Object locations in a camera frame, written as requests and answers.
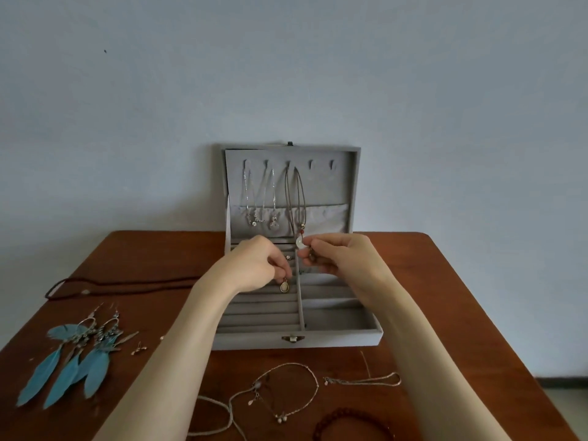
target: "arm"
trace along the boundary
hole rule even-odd
[[[299,251],[306,266],[319,265],[344,279],[376,315],[426,440],[510,440],[368,237],[324,234],[308,236],[304,244],[318,256],[310,257],[310,249]]]
[[[178,318],[94,441],[184,441],[219,320],[239,292],[290,278],[264,237],[242,242],[194,285]]]

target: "floor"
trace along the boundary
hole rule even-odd
[[[545,393],[580,441],[588,441],[588,389],[546,389]]]

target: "baseboard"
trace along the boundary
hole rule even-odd
[[[588,377],[535,378],[544,389],[588,389]]]

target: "wooden table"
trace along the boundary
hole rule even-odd
[[[432,240],[421,233],[369,233],[394,275],[414,297],[469,383],[513,440],[575,440],[562,416],[551,404],[523,363],[475,301]],[[216,232],[114,232],[77,268],[74,276],[98,281],[155,280],[201,275],[223,255],[224,234]],[[58,294],[86,289],[65,285]],[[91,440],[149,356],[172,325],[188,290],[141,296],[47,302],[0,352],[0,439]],[[77,384],[53,407],[42,410],[49,390],[15,408],[20,389],[35,366],[56,347],[45,337],[51,327],[77,323],[101,302],[103,322],[121,313],[121,328],[140,330],[133,341],[114,353],[107,378],[92,399],[85,400]],[[149,347],[131,356],[138,341]],[[234,401],[235,419],[253,440],[311,439],[315,424],[340,406],[370,412],[392,427],[397,440],[421,439],[405,390],[400,387],[323,386],[324,376],[344,379],[367,377],[362,352],[373,376],[395,368],[386,344],[364,348],[284,349],[212,352],[201,394],[220,401],[248,388],[264,371],[283,362],[308,365],[319,378],[320,389],[306,410],[277,424],[263,406],[247,406],[250,395]],[[291,410],[312,396],[313,381],[304,371],[272,373],[274,405]],[[227,415],[221,408],[198,401],[192,430],[218,428]],[[239,440],[235,428],[210,440]],[[323,440],[383,439],[361,422],[340,421],[323,434]]]

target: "jewelry box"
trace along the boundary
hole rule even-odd
[[[289,259],[293,277],[287,292],[272,281],[238,294],[220,319],[213,349],[377,345],[382,328],[349,286],[296,255],[300,231],[353,231],[360,148],[226,145],[222,155],[225,253],[244,239],[266,236]]]

